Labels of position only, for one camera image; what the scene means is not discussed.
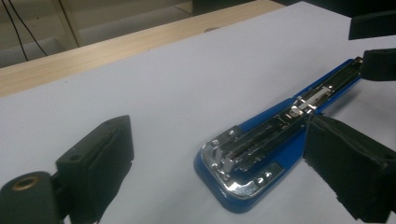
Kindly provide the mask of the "blue stapler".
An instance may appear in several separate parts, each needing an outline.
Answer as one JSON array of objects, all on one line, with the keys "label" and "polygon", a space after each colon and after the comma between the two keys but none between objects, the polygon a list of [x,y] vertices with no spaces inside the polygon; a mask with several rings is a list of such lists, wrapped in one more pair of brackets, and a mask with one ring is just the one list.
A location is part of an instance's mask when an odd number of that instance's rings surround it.
[{"label": "blue stapler", "polygon": [[294,168],[310,115],[319,114],[360,80],[362,58],[348,59],[290,98],[214,137],[194,169],[227,210],[254,207]]}]

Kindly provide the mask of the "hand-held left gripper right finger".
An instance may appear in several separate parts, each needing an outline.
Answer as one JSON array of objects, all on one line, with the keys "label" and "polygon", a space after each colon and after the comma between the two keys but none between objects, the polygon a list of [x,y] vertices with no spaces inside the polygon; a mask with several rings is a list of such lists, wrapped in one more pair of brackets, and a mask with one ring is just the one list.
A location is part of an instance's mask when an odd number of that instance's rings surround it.
[{"label": "hand-held left gripper right finger", "polygon": [[345,123],[308,119],[304,159],[350,215],[384,223],[396,213],[396,152]]}]

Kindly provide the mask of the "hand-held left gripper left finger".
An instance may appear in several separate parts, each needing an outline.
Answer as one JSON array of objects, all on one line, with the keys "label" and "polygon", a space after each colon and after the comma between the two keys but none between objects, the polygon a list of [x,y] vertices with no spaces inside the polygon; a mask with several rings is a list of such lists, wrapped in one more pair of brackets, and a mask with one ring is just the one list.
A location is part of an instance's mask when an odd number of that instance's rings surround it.
[{"label": "hand-held left gripper left finger", "polygon": [[67,186],[77,224],[100,220],[120,190],[134,159],[130,117],[101,123],[57,161],[60,182]]}]

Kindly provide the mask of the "wooden table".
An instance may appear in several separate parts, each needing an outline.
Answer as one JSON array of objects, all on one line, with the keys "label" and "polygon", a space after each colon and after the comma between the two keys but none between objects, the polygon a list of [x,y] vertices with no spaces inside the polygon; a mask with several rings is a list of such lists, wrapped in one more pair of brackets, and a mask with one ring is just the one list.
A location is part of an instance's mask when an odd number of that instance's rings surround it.
[{"label": "wooden table", "polygon": [[281,9],[272,0],[254,0],[129,35],[0,68],[0,97],[114,63],[136,54]]}]

